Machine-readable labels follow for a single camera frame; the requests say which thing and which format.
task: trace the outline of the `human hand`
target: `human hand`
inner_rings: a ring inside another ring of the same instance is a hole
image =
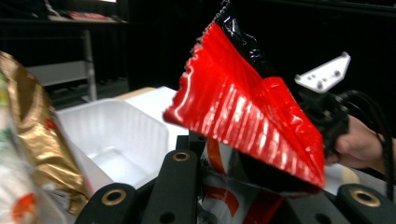
[[[349,116],[349,131],[335,141],[337,152],[326,159],[326,164],[340,163],[347,167],[372,168],[384,174],[382,146],[375,132],[363,122]]]

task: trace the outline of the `screw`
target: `screw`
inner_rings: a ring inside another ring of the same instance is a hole
[[[326,117],[329,117],[331,115],[331,113],[329,110],[325,110],[325,111],[323,111],[323,115]]]
[[[341,98],[340,96],[335,96],[334,100],[338,103],[341,103],[343,101],[343,98]]]
[[[347,112],[347,107],[343,105],[343,106],[341,106],[341,110],[344,112]]]
[[[318,87],[318,89],[322,89],[323,88],[323,84],[319,81],[317,87]]]

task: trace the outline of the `black cable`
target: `black cable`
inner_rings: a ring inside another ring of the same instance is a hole
[[[354,111],[358,111],[360,113],[360,115],[362,116],[362,118],[365,120],[365,122],[369,123],[367,126],[370,127],[370,129],[374,130],[375,123],[373,122],[373,120],[370,118],[370,116],[363,109],[361,109],[358,105],[353,104],[352,102],[344,102],[344,103],[347,103],[348,105],[352,106],[354,108]]]
[[[377,135],[382,145],[383,159],[385,165],[386,193],[389,200],[393,202],[393,182],[394,182],[394,161],[393,161],[393,143],[392,133],[388,122],[380,106],[370,96],[361,91],[346,91],[338,95],[344,102],[348,102],[352,97],[361,98],[369,107],[373,116],[373,124],[377,128],[377,133],[381,133],[383,138]]]

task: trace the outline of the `white plastic tray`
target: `white plastic tray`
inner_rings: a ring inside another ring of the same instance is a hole
[[[138,189],[158,175],[169,135],[158,120],[117,99],[73,106],[57,114],[66,137],[112,181]],[[84,170],[90,179],[100,178]]]
[[[152,118],[163,123],[168,128],[168,151],[172,151],[176,148],[177,137],[179,135],[189,135],[188,129],[163,120],[163,112],[173,103],[173,98],[176,93],[175,90],[162,86],[153,91],[138,94],[125,100],[128,104],[135,106]]]

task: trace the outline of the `red and white packaging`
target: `red and white packaging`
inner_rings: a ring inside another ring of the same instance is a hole
[[[283,197],[325,185],[322,136],[281,77],[262,78],[212,21],[164,120],[208,138],[201,223],[269,223]]]
[[[0,223],[34,224],[39,207],[28,166],[13,141],[6,82],[0,72]]]
[[[68,15],[76,21],[111,21],[109,17],[90,12],[70,12]]]

